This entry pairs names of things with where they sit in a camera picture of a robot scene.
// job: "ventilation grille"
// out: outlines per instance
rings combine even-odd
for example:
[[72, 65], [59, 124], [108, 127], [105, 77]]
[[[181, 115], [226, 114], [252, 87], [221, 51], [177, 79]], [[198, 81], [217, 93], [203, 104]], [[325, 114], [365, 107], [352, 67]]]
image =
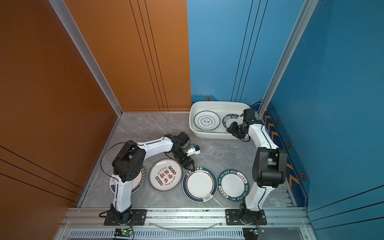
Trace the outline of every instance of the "ventilation grille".
[[[69, 239], [113, 239], [114, 228], [73, 228]], [[244, 239], [242, 228], [215, 228], [205, 231], [181, 231], [159, 228], [135, 229], [135, 240], [148, 239]]]
[[97, 228], [73, 228], [70, 232], [70, 238], [87, 237], [113, 237], [114, 229], [100, 230]]

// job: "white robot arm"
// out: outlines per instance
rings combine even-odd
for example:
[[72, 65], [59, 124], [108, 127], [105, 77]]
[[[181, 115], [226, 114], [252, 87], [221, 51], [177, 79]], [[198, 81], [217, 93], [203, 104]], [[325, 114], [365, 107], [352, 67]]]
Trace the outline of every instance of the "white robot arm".
[[181, 132], [178, 136], [168, 134], [148, 142], [128, 141], [124, 144], [112, 162], [113, 172], [118, 183], [110, 209], [121, 225], [127, 224], [131, 218], [133, 180], [139, 175], [145, 159], [159, 153], [171, 152], [183, 168], [195, 171], [194, 161], [190, 155], [199, 154], [200, 148], [195, 144], [184, 152], [182, 146], [188, 141], [188, 135]]
[[257, 148], [252, 167], [254, 183], [248, 196], [240, 204], [238, 218], [244, 224], [257, 221], [259, 225], [266, 225], [265, 217], [262, 217], [262, 205], [268, 194], [284, 183], [288, 153], [273, 143], [262, 120], [255, 117], [255, 110], [245, 109], [238, 122], [239, 124], [233, 122], [227, 132], [239, 139], [244, 139], [248, 134]]

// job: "aluminum frame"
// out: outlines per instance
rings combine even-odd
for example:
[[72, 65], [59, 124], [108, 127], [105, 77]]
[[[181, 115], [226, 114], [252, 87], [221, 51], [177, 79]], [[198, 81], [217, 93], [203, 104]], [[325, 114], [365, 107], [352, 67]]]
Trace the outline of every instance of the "aluminum frame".
[[63, 0], [49, 0], [117, 116], [123, 110]]
[[301, 36], [312, 16], [312, 13], [317, 5], [318, 0], [306, 0], [301, 8], [299, 17], [297, 17], [296, 23], [293, 26], [291, 35], [289, 36], [288, 42], [285, 45], [283, 54], [277, 64], [275, 72], [272, 76], [272, 79], [268, 85], [267, 90], [265, 91], [263, 100], [259, 107], [259, 116], [262, 116], [269, 105], [269, 102], [272, 99], [273, 94], [277, 86], [279, 85], [280, 79], [284, 74], [285, 69], [288, 66], [289, 61], [293, 55], [293, 52], [296, 49], [297, 44], [300, 41]]
[[[199, 238], [197, 236], [190, 236], [196, 230], [199, 231], [213, 231], [213, 232], [227, 232], [233, 229], [242, 231], [244, 225], [228, 226], [226, 225], [226, 215], [224, 207], [203, 207], [203, 208], [146, 208], [147, 218], [144, 226], [135, 226], [136, 232], [175, 232], [173, 239], [192, 239]], [[98, 215], [100, 212], [106, 211], [108, 208], [69, 208], [68, 212], [63, 219], [61, 226], [56, 234], [56, 240], [58, 239], [72, 239], [70, 234], [76, 231], [87, 232], [86, 235], [82, 235], [81, 239], [111, 239], [110, 235], [95, 237], [95, 232], [113, 231], [114, 228], [121, 228], [122, 226], [104, 226], [104, 219]], [[302, 207], [265, 207], [265, 215], [268, 224], [262, 226], [266, 228], [299, 228], [303, 236], [303, 239], [316, 240], [316, 235], [312, 229], [312, 225], [309, 218]], [[181, 230], [191, 230], [189, 233], [185, 233]], [[144, 236], [138, 239], [159, 239], [164, 237]], [[210, 239], [224, 239], [223, 236], [210, 236], [203, 237]], [[242, 234], [236, 237], [232, 235], [227, 237], [228, 239], [244, 239]]]

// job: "marble floor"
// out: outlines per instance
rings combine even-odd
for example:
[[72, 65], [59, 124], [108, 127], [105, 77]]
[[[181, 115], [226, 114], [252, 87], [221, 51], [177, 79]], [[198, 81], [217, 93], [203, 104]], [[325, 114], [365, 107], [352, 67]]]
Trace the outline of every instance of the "marble floor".
[[[252, 164], [256, 154], [254, 143], [240, 140], [198, 138], [189, 128], [189, 114], [187, 113], [124, 113], [120, 118], [117, 128], [113, 133], [108, 147], [118, 142], [133, 140], [134, 142], [146, 142], [161, 138], [165, 134], [178, 135], [185, 132], [191, 139], [191, 143], [200, 146], [201, 153], [191, 155], [196, 166], [204, 166], [211, 169], [216, 177], [226, 169], [236, 169], [242, 172], [250, 187], [252, 181]], [[102, 160], [103, 169], [112, 174], [112, 160], [119, 152], [123, 144], [113, 147]], [[213, 199], [198, 203], [193, 202], [183, 192], [180, 182], [175, 188], [161, 192], [154, 189], [148, 181], [149, 171], [152, 166], [161, 159], [167, 158], [164, 154], [152, 156], [144, 161], [146, 179], [143, 185], [131, 196], [134, 207], [238, 207], [239, 202], [231, 202], [225, 199], [217, 190]], [[113, 194], [109, 189], [109, 179], [98, 166], [91, 185], [81, 203], [81, 207], [109, 207], [113, 200]], [[292, 206], [287, 193], [287, 185], [280, 185], [272, 191], [264, 203], [265, 207]]]

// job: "white plate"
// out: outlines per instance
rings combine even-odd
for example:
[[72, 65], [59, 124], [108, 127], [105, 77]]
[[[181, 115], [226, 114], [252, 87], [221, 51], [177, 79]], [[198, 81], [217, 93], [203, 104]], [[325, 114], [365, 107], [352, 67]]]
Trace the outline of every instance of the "white plate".
[[226, 115], [225, 117], [223, 117], [223, 126], [228, 129], [229, 126], [231, 126], [231, 124], [233, 122], [236, 122], [237, 118], [239, 117], [239, 115], [237, 114], [228, 114]]
[[220, 125], [220, 118], [214, 112], [203, 111], [196, 114], [194, 123], [199, 130], [210, 132], [215, 130]]
[[195, 202], [206, 202], [213, 198], [217, 190], [215, 174], [206, 167], [196, 167], [196, 171], [188, 171], [183, 178], [185, 195]]
[[227, 169], [218, 177], [218, 189], [226, 199], [239, 202], [249, 193], [247, 178], [235, 169]]
[[181, 180], [183, 171], [178, 162], [163, 159], [157, 162], [149, 173], [149, 182], [159, 191], [168, 191], [176, 187]]
[[[144, 180], [145, 180], [145, 170], [144, 170], [144, 167], [141, 166], [139, 175], [135, 177], [135, 179], [133, 179], [132, 193], [136, 192], [141, 187], [141, 185], [143, 185]], [[111, 178], [109, 180], [109, 189], [113, 193], [115, 193], [116, 185], [117, 185], [116, 179]]]

